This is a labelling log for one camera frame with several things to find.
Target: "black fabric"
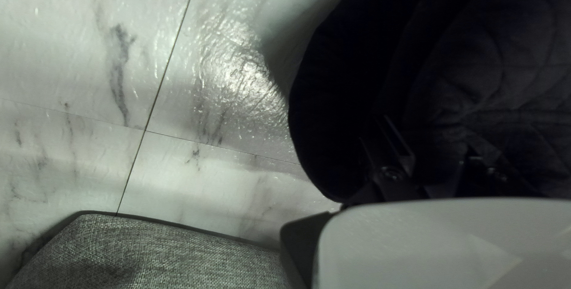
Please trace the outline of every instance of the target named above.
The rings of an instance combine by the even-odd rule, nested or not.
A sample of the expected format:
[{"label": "black fabric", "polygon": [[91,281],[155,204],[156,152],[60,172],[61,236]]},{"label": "black fabric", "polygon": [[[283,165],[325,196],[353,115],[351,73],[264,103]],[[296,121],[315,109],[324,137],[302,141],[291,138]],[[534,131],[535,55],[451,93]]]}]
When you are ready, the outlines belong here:
[{"label": "black fabric", "polygon": [[441,183],[473,148],[518,181],[516,194],[571,198],[570,10],[571,0],[343,1],[290,95],[303,168],[328,198],[349,198],[363,184],[356,137],[374,112],[417,155],[417,183]]},{"label": "black fabric", "polygon": [[315,31],[289,96],[299,161],[338,202],[363,186],[357,133],[419,0],[342,0]]}]

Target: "white marble tile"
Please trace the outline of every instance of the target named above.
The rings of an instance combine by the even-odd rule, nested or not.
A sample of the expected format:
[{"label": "white marble tile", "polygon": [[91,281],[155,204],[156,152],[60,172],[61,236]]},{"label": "white marble tile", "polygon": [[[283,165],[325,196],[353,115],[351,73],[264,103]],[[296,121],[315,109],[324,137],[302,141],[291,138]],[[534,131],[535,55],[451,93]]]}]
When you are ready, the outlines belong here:
[{"label": "white marble tile", "polygon": [[117,210],[142,133],[0,99],[0,288],[49,228]]},{"label": "white marble tile", "polygon": [[276,248],[284,223],[338,208],[298,164],[147,132],[119,212]]},{"label": "white marble tile", "polygon": [[188,0],[0,0],[0,98],[144,128]]},{"label": "white marble tile", "polygon": [[339,0],[191,0],[149,130],[298,163],[287,95]]}]

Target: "bolt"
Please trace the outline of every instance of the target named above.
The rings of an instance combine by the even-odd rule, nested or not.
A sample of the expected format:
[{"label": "bolt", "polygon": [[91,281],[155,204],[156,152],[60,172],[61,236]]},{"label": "bolt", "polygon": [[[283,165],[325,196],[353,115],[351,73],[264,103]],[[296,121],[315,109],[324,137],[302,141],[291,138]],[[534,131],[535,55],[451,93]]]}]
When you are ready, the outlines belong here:
[{"label": "bolt", "polygon": [[390,167],[383,167],[382,174],[385,178],[395,182],[402,181],[404,179],[403,175],[398,170]]}]

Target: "gray upholstery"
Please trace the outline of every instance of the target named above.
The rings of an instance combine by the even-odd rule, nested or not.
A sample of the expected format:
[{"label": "gray upholstery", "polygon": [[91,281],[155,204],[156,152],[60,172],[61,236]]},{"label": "gray upholstery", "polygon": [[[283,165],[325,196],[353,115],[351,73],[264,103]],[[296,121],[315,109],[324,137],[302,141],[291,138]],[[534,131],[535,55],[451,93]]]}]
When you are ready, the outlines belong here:
[{"label": "gray upholstery", "polygon": [[8,289],[288,288],[278,253],[195,231],[82,215]]}]

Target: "gray vein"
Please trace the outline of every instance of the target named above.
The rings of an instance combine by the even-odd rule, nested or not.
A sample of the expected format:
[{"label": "gray vein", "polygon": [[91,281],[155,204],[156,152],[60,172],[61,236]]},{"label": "gray vein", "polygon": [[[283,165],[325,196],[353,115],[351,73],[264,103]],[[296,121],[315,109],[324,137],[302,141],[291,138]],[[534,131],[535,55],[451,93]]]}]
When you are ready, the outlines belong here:
[{"label": "gray vein", "polygon": [[111,94],[123,115],[123,125],[128,126],[129,110],[125,103],[123,81],[125,77],[125,65],[129,61],[129,48],[137,38],[129,35],[120,24],[111,28],[109,35],[108,54],[111,65],[109,84],[111,86]]}]

